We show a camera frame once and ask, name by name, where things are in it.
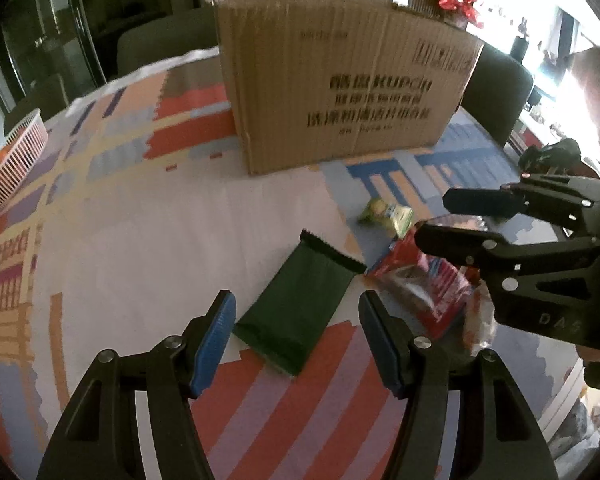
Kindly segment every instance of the dark gray chair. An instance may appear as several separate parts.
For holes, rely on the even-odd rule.
[[[118,76],[149,63],[218,44],[211,6],[186,10],[126,31],[118,40]]]
[[[29,91],[18,101],[13,110],[4,118],[4,135],[16,126],[30,111],[40,108],[43,121],[50,119],[69,105],[60,74],[53,74]]]
[[[504,146],[534,87],[534,77],[497,48],[485,44],[462,97],[462,107]]]

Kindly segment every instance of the colorful tablecloth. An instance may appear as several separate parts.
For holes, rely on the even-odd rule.
[[[240,316],[303,228],[372,264],[389,240],[356,223],[371,196],[426,218],[445,213],[450,186],[517,179],[462,110],[431,150],[247,176],[216,50],[113,82],[47,126],[43,155],[0,214],[0,453],[25,480],[99,350],[147,351],[203,314],[221,288],[235,294]],[[553,236],[525,217],[503,231],[519,242]],[[232,337],[213,385],[192,403],[216,479],[380,478],[404,402],[382,387],[359,327],[358,297],[370,286],[353,281],[296,380]],[[537,416],[577,359],[571,346],[503,326],[494,346]],[[457,412],[457,397],[450,402]],[[153,479],[147,418],[141,402]]]

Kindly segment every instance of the red snack package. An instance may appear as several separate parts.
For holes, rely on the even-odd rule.
[[[369,272],[438,339],[472,293],[464,274],[444,258],[423,253],[413,239],[416,228],[396,240]]]

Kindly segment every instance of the green packet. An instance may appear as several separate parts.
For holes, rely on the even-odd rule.
[[[235,324],[234,334],[297,376],[364,264],[303,230],[300,243]]]
[[[380,224],[389,230],[392,236],[404,238],[413,222],[413,209],[400,204],[389,204],[381,198],[372,198],[360,213],[358,222]]]

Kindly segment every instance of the glass door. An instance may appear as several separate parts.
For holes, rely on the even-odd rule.
[[[78,36],[70,0],[10,0],[0,22],[2,70],[11,72],[24,95],[59,74],[71,102],[104,83],[94,77]]]

